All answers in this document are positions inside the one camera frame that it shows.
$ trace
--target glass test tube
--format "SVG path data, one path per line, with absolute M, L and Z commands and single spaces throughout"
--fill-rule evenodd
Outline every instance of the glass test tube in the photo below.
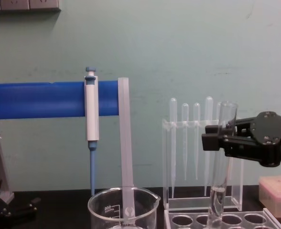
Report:
M 206 120 L 207 125 L 211 125 L 211 121 L 213 120 L 213 105 L 214 100 L 211 96 L 205 99 L 205 110 L 204 110 L 204 119 Z M 205 171 L 204 171 L 204 196 L 206 197 L 206 190 L 208 185 L 208 175 L 209 175 L 209 162 L 211 151 L 205 151 Z
M 231 102 L 222 102 L 219 115 L 218 134 L 223 134 L 222 129 L 227 129 L 228 135 L 235 132 L 235 120 L 238 105 Z M 220 229 L 222 214 L 227 188 L 227 175 L 229 169 L 229 157 L 225 156 L 223 150 L 216 152 L 214 160 L 213 181 L 210 195 L 210 206 L 206 228 Z

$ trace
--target pipette tip box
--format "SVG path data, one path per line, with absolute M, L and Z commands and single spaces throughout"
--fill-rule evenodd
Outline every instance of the pipette tip box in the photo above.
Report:
M 277 218 L 281 218 L 281 176 L 260 177 L 259 200 Z

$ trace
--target clear acrylic rack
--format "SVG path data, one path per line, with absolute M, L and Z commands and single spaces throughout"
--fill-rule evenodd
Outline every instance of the clear acrylic rack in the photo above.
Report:
M 170 121 L 162 121 L 163 203 L 169 212 L 208 209 L 214 155 L 223 152 L 220 150 L 207 154 L 203 151 L 201 134 L 205 132 L 206 125 L 218 124 L 220 103 L 215 105 L 216 112 L 213 112 L 213 98 L 209 96 L 204 107 L 201 120 L 199 103 L 195 103 L 192 109 L 182 104 L 182 119 L 178 121 L 177 101 L 172 98 Z M 231 158 L 228 172 L 230 191 L 224 208 L 241 210 L 243 160 Z M 200 191 L 195 191 L 195 187 L 199 187 Z

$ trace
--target pipette rack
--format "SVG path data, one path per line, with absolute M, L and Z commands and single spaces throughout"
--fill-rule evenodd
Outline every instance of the pipette rack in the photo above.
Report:
M 165 228 L 204 229 L 207 213 L 165 213 Z M 225 212 L 221 229 L 281 229 L 281 224 L 266 209 L 263 211 Z
M 212 97 L 207 97 L 205 103 L 205 117 L 210 117 L 210 119 L 200 120 L 200 104 L 196 103 L 194 108 L 199 109 L 199 111 L 194 112 L 194 114 L 199 113 L 199 116 L 195 117 L 197 115 L 194 115 L 194 121 L 188 121 L 186 114 L 182 114 L 182 117 L 185 119 L 184 121 L 177 121 L 176 105 L 170 104 L 171 121 L 166 121 L 165 119 L 162 121 L 163 203 L 165 209 L 169 212 L 204 210 L 208 209 L 209 206 L 209 189 L 205 192 L 202 187 L 210 187 L 211 177 L 205 182 L 204 176 L 205 174 L 210 176 L 212 174 L 215 153 L 223 152 L 210 152 L 210 160 L 205 168 L 205 152 L 202 148 L 201 134 L 205 132 L 206 125 L 218 124 L 216 118 L 218 117 L 218 108 L 220 109 L 220 105 L 217 104 L 217 114 L 215 114 L 213 119 Z M 182 112 L 186 112 L 186 104 L 183 104 L 183 106 L 185 108 L 182 107 Z M 186 160 L 187 169 L 185 172 L 184 164 Z M 224 208 L 242 210 L 243 163 L 243 160 L 237 158 L 231 158 L 230 160 L 228 175 L 229 195 L 226 196 Z M 172 174 L 174 165 L 175 182 L 173 195 Z

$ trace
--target transfer pipette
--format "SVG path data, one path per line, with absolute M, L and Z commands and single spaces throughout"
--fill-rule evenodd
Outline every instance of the transfer pipette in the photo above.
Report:
M 195 161 L 195 174 L 198 180 L 198 160 L 199 160 L 199 122 L 200 122 L 200 104 L 194 104 L 194 121 L 195 121 L 195 134 L 194 134 L 194 161 Z
M 95 68 L 86 68 L 88 76 L 85 77 L 85 116 L 86 139 L 90 151 L 91 194 L 95 194 L 95 152 L 99 140 L 99 110 L 98 110 L 98 77 Z
M 182 104 L 182 122 L 183 122 L 183 163 L 184 163 L 184 178 L 186 180 L 187 171 L 187 127 L 188 127 L 189 106 Z
M 169 102 L 169 113 L 171 128 L 171 186 L 172 186 L 172 197 L 174 194 L 175 184 L 175 164 L 176 164 L 176 123 L 177 123 L 177 100 L 171 98 Z
M 205 112 L 204 119 L 206 120 L 206 125 L 210 125 L 213 120 L 213 98 L 211 96 L 205 99 Z M 205 171 L 204 171 L 204 196 L 206 197 L 206 190 L 208 185 L 208 174 L 209 174 L 209 156 L 211 151 L 205 152 Z

